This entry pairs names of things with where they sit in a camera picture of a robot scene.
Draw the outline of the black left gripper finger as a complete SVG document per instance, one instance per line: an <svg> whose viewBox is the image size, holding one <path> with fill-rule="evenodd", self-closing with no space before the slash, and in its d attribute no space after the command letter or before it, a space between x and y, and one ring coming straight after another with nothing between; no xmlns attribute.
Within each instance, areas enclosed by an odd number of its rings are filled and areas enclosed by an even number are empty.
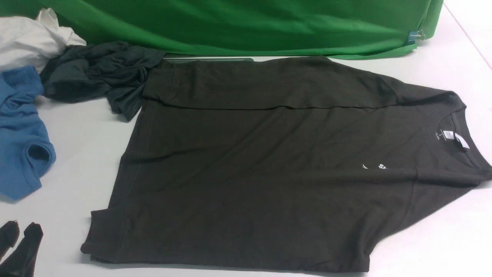
<svg viewBox="0 0 492 277"><path fill-rule="evenodd" d="M19 235L20 229L17 221L8 221L0 228L0 260L10 248L16 245Z"/></svg>
<svg viewBox="0 0 492 277"><path fill-rule="evenodd" d="M38 250L43 238L40 224L30 223L23 232L23 238L18 247L1 264L2 277L33 277Z"/></svg>

